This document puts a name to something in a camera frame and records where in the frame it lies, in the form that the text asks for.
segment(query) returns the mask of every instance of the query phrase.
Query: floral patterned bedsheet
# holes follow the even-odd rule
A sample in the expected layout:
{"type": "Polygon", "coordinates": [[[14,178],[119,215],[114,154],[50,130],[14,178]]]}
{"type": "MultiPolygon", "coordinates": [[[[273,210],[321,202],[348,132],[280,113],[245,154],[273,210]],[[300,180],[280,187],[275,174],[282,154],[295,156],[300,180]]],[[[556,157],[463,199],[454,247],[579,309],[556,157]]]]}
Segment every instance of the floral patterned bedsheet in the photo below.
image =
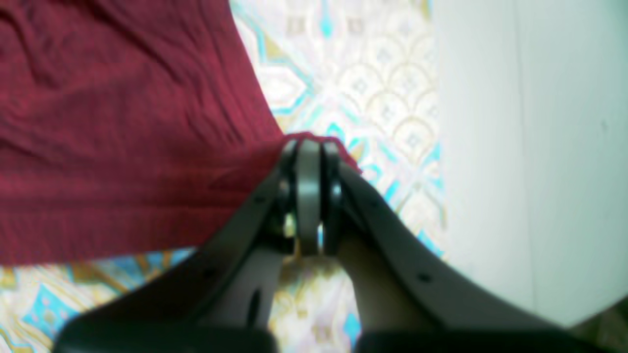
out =
{"type": "MultiPolygon", "coordinates": [[[[285,132],[340,138],[417,238],[443,259],[445,209],[429,0],[233,0],[285,132]]],[[[149,281],[190,249],[0,268],[0,352],[48,352],[72,316],[149,281]]],[[[337,263],[286,266],[269,328],[284,352],[346,352],[360,334],[337,263]]]]}

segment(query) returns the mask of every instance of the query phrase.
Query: black plastic part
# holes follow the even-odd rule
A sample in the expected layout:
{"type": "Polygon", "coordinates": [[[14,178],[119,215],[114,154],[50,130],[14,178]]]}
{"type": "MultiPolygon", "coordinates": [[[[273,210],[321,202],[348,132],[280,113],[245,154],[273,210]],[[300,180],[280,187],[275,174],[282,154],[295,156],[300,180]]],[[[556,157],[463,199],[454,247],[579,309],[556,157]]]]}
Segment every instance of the black plastic part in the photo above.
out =
{"type": "Polygon", "coordinates": [[[190,258],[73,319],[53,352],[275,352],[264,328],[282,258],[293,248],[283,220],[295,208],[303,254],[337,253],[350,265],[365,327],[359,353],[599,351],[449,268],[341,162],[333,144],[306,140],[286,145],[277,167],[190,258]]]}

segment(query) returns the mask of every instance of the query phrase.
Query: red cloth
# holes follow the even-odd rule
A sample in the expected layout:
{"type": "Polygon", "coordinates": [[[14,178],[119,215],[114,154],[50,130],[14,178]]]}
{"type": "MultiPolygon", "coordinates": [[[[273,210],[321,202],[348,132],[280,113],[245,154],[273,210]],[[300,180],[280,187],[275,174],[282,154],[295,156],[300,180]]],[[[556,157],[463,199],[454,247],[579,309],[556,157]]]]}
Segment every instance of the red cloth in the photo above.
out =
{"type": "Polygon", "coordinates": [[[227,0],[0,2],[1,264],[200,244],[286,138],[227,0]]]}

